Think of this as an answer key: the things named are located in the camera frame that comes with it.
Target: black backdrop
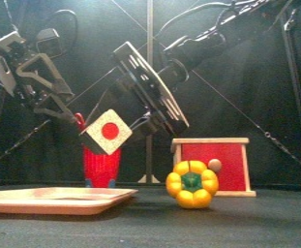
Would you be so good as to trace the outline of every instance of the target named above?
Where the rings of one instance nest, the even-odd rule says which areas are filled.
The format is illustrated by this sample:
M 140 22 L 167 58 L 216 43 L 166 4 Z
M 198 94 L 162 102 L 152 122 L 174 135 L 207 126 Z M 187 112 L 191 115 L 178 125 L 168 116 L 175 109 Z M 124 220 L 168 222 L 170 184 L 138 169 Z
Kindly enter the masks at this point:
M 130 41 L 147 57 L 150 3 L 144 1 L 10 0 L 12 22 L 28 40 L 46 27 L 59 31 L 64 47 L 71 45 L 75 23 L 66 15 L 44 21 L 58 10 L 72 10 L 79 20 L 79 39 L 68 53 L 55 59 L 64 80 L 76 95 L 70 108 L 87 116 L 102 93 L 116 79 L 110 60 L 112 51 Z M 166 21 L 195 4 L 210 1 L 152 1 L 154 34 Z M 154 41 L 154 67 L 162 69 L 160 52 L 183 35 L 196 35 L 215 23 L 219 11 L 204 11 L 172 26 Z M 0 36 L 12 31 L 4 1 L 0 1 Z M 294 58 L 301 86 L 301 9 L 295 31 Z M 266 138 L 270 132 L 301 160 L 301 95 L 292 86 L 287 49 L 280 24 L 258 39 L 247 41 L 222 56 L 204 59 L 187 82 L 172 90 L 192 127 L 182 138 L 247 137 L 252 184 L 301 183 L 301 166 Z M 23 108 L 0 89 L 0 155 L 47 119 Z M 136 182 L 147 164 L 159 181 L 172 170 L 172 138 L 159 132 L 152 147 L 140 140 L 123 148 L 119 181 Z M 10 156 L 0 161 L 0 179 L 24 181 L 82 181 L 83 149 L 78 129 L 54 120 Z

